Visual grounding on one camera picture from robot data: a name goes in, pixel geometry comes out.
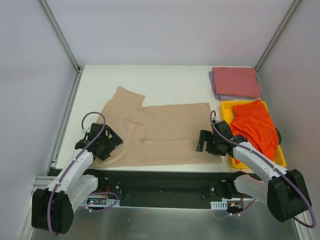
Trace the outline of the beige t shirt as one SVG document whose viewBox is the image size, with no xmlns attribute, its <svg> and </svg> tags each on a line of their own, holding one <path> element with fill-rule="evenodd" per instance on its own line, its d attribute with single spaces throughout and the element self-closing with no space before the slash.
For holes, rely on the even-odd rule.
<svg viewBox="0 0 320 240">
<path fill-rule="evenodd" d="M 144 99 L 144 95 L 117 88 L 101 113 L 123 143 L 104 161 L 96 158 L 92 168 L 221 163 L 221 157 L 196 150 L 200 131 L 211 129 L 209 103 L 144 107 Z"/>
</svg>

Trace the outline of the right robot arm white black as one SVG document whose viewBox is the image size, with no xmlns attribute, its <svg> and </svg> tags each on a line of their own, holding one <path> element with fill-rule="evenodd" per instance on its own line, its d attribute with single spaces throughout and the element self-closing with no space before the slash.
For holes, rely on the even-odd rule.
<svg viewBox="0 0 320 240">
<path fill-rule="evenodd" d="M 242 135 L 233 135 L 226 121 L 211 121 L 212 130 L 199 132 L 196 151 L 206 151 L 216 156 L 230 156 L 247 165 L 255 179 L 243 171 L 237 171 L 217 187 L 216 193 L 231 199 L 239 194 L 248 195 L 265 204 L 279 222 L 296 219 L 308 211 L 313 228 L 316 223 L 311 199 L 302 173 L 288 170 L 260 153 Z"/>
</svg>

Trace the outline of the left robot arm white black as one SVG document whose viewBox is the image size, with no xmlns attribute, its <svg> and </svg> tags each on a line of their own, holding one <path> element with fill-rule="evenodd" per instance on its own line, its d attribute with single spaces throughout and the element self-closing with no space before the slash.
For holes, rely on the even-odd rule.
<svg viewBox="0 0 320 240">
<path fill-rule="evenodd" d="M 32 196 L 31 225 L 53 235 L 66 234 L 72 226 L 78 207 L 91 193 L 105 191 L 106 183 L 84 172 L 95 158 L 110 157 L 123 140 L 111 127 L 92 123 L 89 131 L 74 146 L 65 168 L 44 189 L 36 189 Z"/>
</svg>

